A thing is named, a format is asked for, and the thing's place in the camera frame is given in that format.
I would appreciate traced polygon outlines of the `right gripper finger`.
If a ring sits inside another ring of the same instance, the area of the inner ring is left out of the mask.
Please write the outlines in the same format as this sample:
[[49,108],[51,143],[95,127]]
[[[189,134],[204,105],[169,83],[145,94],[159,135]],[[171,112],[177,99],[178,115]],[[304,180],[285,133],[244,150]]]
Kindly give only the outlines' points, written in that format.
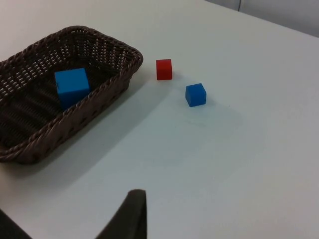
[[145,190],[134,189],[117,209],[98,239],[147,239],[148,210]]

